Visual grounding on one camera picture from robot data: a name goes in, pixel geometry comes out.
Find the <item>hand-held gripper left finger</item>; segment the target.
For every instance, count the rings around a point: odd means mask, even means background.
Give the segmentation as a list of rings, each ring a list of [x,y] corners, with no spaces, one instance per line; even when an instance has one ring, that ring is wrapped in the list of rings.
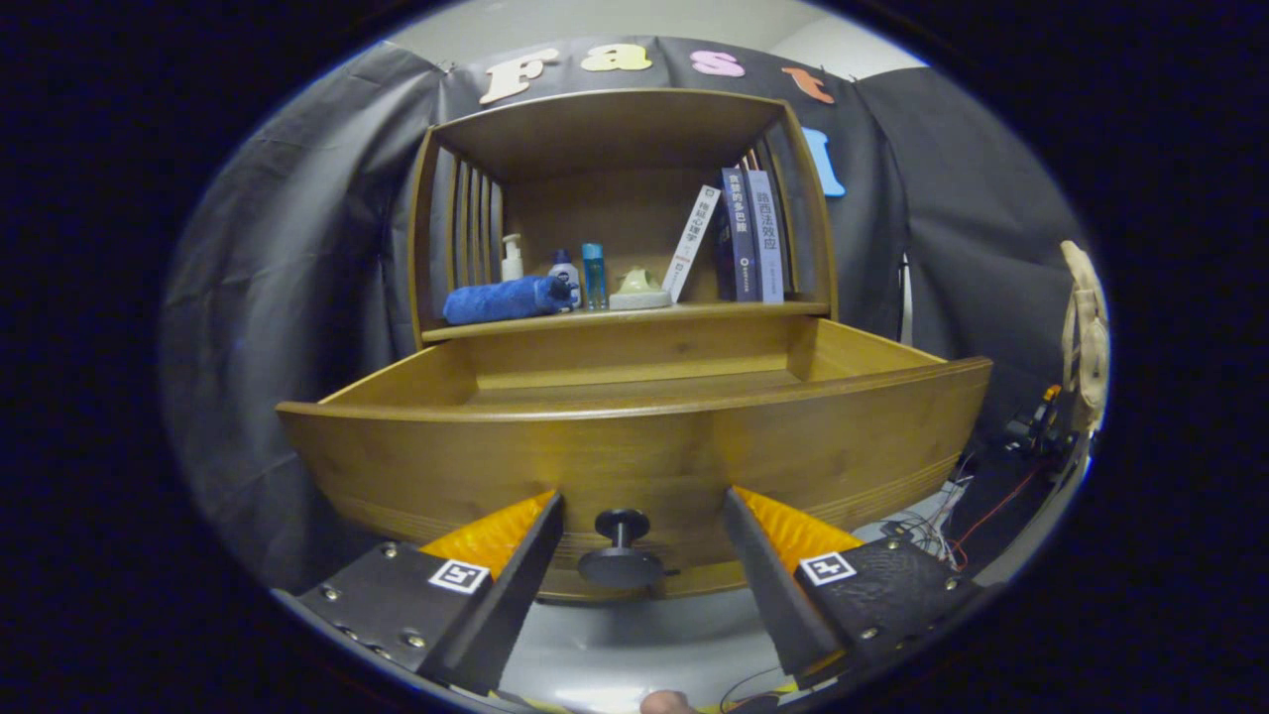
[[[294,597],[294,609],[398,670],[490,694],[563,535],[563,515],[562,496],[551,491],[429,545],[381,542]]]

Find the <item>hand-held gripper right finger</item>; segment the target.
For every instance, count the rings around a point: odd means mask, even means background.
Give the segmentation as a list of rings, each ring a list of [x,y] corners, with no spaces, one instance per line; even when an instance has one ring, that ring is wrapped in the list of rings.
[[[860,543],[733,484],[725,528],[780,670],[860,678],[964,620],[982,587],[905,536]]]

